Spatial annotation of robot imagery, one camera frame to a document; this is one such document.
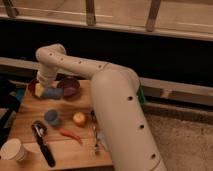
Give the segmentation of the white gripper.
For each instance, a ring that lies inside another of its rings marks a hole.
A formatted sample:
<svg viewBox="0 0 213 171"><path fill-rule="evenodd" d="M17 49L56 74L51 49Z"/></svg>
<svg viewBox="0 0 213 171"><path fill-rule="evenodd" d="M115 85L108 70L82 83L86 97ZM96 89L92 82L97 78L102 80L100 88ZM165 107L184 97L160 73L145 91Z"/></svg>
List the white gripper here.
<svg viewBox="0 0 213 171"><path fill-rule="evenodd" d="M39 81L39 83L35 85L35 96L40 98L44 94L44 87L51 86L55 78L55 75L45 75L44 73L38 71L37 80Z"/></svg>

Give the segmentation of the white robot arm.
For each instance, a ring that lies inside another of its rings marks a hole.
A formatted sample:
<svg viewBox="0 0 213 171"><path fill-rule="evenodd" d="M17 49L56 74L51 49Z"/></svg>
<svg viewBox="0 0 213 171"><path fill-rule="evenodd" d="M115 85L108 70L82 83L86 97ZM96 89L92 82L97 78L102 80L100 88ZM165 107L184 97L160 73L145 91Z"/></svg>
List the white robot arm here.
<svg viewBox="0 0 213 171"><path fill-rule="evenodd" d="M141 107L144 95L134 70L69 56L60 44L39 48L36 58L37 79L44 87L60 69L90 80L92 108L115 171L167 171Z"/></svg>

